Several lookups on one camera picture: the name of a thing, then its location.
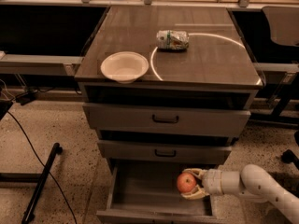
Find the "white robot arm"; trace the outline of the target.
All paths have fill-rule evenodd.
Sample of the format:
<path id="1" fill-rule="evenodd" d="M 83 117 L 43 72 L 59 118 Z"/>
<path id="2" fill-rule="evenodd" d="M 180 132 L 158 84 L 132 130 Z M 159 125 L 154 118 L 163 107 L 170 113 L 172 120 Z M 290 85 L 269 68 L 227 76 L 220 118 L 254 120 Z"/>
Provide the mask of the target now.
<path id="1" fill-rule="evenodd" d="M 253 202 L 270 202 L 292 224 L 299 224 L 299 198 L 255 164 L 246 165 L 240 172 L 188 168 L 178 176 L 177 189 L 187 200 L 234 195 Z"/>

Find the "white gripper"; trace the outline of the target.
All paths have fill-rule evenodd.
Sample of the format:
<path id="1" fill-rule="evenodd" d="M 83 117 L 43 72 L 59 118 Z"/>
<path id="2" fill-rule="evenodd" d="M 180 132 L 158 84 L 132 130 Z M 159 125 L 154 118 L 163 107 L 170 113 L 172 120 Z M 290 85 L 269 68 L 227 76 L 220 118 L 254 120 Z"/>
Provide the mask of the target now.
<path id="1" fill-rule="evenodd" d="M 187 168 L 183 170 L 183 173 L 193 175 L 199 180 L 202 180 L 203 188 L 196 185 L 193 190 L 187 193 L 182 193 L 181 196 L 187 200 L 203 199 L 208 194 L 210 195 L 222 195 L 221 188 L 221 171 L 218 169 L 200 169 L 200 168 Z"/>

